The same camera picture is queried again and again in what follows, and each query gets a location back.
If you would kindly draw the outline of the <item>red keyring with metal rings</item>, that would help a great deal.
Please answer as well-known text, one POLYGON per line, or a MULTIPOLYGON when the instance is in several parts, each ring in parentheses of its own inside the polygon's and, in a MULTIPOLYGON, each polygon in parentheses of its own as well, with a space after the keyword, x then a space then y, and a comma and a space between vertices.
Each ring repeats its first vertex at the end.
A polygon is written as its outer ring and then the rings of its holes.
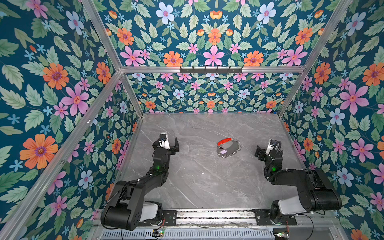
POLYGON ((238 151, 241 150, 241 148, 242 148, 242 146, 238 140, 236 140, 234 138, 225 138, 223 140, 220 140, 217 143, 217 154, 221 158, 227 158, 227 157, 231 157, 231 156, 235 155, 238 151), (219 149, 219 147, 223 147, 224 149, 226 149, 227 154, 221 155, 220 151, 222 151, 223 149, 221 150, 221 149, 219 149))

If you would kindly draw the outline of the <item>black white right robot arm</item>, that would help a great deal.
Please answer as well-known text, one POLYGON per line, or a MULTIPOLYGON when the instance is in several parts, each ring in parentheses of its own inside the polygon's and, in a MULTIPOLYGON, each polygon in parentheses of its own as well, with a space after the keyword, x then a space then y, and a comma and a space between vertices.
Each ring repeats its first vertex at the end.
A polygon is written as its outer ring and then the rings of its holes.
POLYGON ((297 195, 273 201, 266 218, 279 225, 298 214, 340 210, 340 194, 321 170, 283 169, 280 143, 268 149, 257 146, 255 157, 265 163, 264 177, 270 184, 294 187, 297 195))

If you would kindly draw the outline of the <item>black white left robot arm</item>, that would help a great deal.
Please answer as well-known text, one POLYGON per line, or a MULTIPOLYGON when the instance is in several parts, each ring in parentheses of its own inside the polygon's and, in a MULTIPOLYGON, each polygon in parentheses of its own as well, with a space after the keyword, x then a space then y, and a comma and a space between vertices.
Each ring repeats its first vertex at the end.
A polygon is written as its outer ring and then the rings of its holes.
POLYGON ((161 203, 145 201, 152 190, 165 184, 169 176, 171 156, 180 151, 178 140, 169 145, 167 134, 160 134, 153 143, 153 165, 145 176, 132 181, 118 181, 101 213, 101 224, 109 230, 122 229, 133 231, 139 223, 151 224, 164 222, 161 203))

